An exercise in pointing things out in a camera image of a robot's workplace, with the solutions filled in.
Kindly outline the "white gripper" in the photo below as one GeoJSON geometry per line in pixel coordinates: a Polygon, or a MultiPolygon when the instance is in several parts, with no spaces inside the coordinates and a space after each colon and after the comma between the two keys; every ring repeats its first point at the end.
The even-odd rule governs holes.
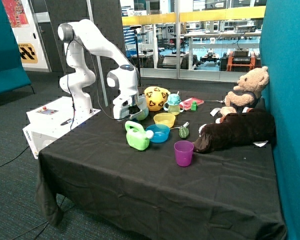
{"type": "Polygon", "coordinates": [[[136,119],[140,110],[139,105],[147,105],[146,98],[144,94],[141,95],[123,95],[120,94],[113,100],[113,118],[116,120],[133,120],[136,119]]]}

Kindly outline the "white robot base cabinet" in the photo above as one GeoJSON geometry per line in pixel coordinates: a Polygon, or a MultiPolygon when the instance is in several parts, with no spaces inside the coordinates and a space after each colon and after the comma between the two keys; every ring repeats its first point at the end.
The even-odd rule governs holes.
{"type": "Polygon", "coordinates": [[[23,133],[35,159],[39,152],[61,138],[93,115],[100,112],[94,108],[86,116],[75,117],[71,97],[62,96],[26,113],[30,124],[23,133]]]}

